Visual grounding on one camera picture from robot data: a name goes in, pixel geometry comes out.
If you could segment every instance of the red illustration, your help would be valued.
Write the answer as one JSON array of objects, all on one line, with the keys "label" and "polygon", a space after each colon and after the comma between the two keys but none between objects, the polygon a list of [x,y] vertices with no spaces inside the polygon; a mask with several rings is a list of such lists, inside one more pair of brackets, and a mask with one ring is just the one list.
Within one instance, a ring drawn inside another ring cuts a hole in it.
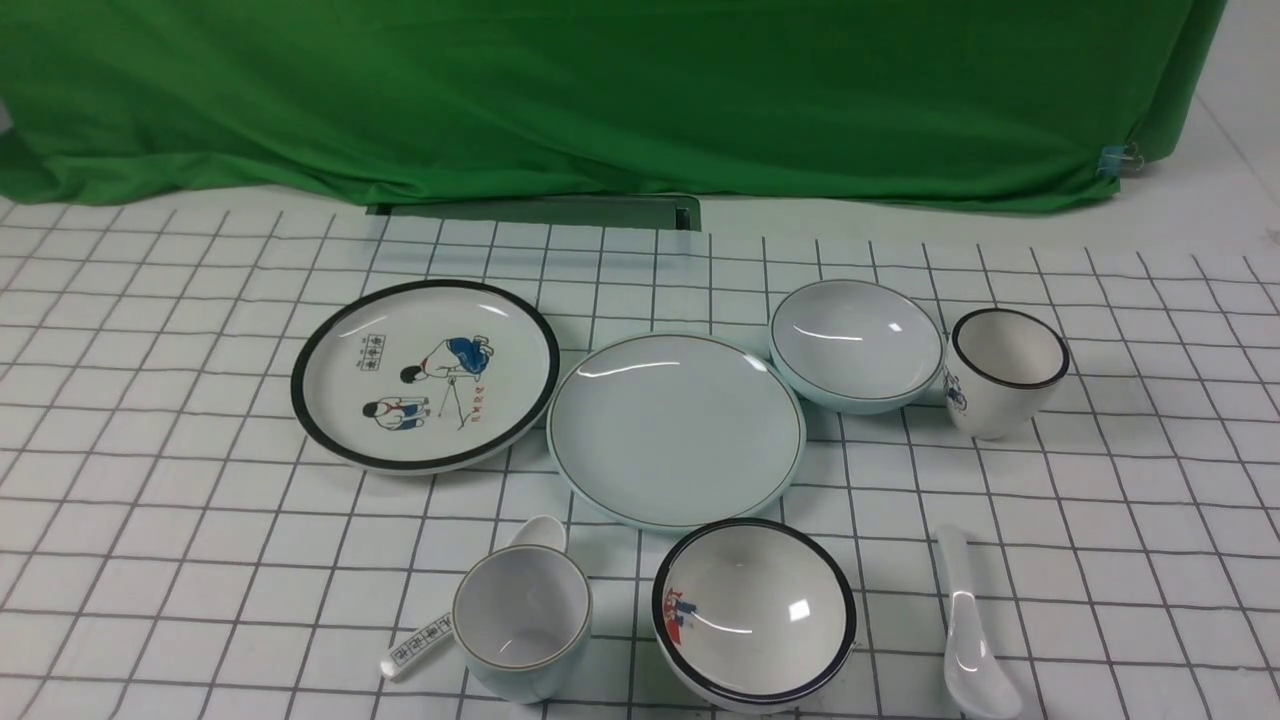
[{"label": "red illustration", "polygon": [[680,644],[680,629],[685,626],[685,615],[698,612],[698,606],[685,602],[684,597],[685,593],[672,588],[662,600],[662,620],[667,626],[667,637],[676,644]]}]

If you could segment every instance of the plain white plate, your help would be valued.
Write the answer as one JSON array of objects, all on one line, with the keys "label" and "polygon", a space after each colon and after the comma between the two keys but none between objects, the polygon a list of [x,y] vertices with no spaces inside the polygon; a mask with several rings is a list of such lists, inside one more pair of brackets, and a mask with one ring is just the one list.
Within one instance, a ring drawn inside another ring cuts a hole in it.
[{"label": "plain white plate", "polygon": [[648,334],[564,378],[547,437],[580,497],[621,523],[678,533],[776,500],[799,468],[805,424],[755,355],[710,337]]},{"label": "plain white plate", "polygon": [[384,474],[444,473],[527,430],[559,346],[527,302],[466,281],[375,292],[325,320],[293,366],[293,411],[316,442]]}]

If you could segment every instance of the binder clip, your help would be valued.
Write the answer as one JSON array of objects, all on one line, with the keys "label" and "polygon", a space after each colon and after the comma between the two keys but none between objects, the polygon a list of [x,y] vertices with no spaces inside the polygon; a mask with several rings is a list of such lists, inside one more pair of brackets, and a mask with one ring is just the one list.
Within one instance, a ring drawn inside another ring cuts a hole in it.
[{"label": "binder clip", "polygon": [[1147,159],[1138,151],[1138,143],[1108,145],[1098,158],[1098,174],[1108,178],[1133,176],[1146,164]]}]

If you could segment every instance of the cartoon child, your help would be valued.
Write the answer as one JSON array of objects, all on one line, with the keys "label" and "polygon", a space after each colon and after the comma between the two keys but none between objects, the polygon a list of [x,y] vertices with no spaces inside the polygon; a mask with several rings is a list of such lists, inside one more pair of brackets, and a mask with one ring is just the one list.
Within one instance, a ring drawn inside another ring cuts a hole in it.
[{"label": "cartoon child", "polygon": [[401,382],[412,384],[426,378],[452,380],[467,375],[479,380],[480,374],[489,366],[490,357],[493,357],[493,348],[489,347],[489,338],[484,336],[475,336],[471,340],[453,337],[436,345],[435,350],[428,352],[420,364],[401,370]]},{"label": "cartoon child", "polygon": [[426,402],[425,397],[384,397],[366,402],[361,413],[388,430],[411,430],[421,428],[431,415]]},{"label": "cartoon child", "polygon": [[667,637],[671,642],[680,644],[680,629],[685,626],[685,615],[698,612],[698,606],[680,600],[685,593],[668,589],[662,598],[662,619],[667,625]]},{"label": "cartoon child", "polygon": [[956,410],[961,413],[968,410],[969,401],[965,400],[964,392],[960,389],[960,378],[952,375],[951,373],[947,373],[943,382],[946,383],[947,388],[947,400],[956,406]]}]

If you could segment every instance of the white mug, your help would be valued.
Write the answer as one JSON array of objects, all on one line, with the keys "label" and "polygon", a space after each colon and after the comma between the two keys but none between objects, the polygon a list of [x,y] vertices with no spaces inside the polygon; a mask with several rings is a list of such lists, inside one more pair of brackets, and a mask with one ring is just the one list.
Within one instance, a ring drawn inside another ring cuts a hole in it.
[{"label": "white mug", "polygon": [[567,555],[540,544],[499,550],[462,578],[453,633],[467,669],[522,705],[554,694],[591,638],[591,585]]},{"label": "white mug", "polygon": [[969,313],[947,345],[947,411],[960,432],[996,439],[1044,406],[1066,377],[1071,354],[1062,336],[1016,310]]}]

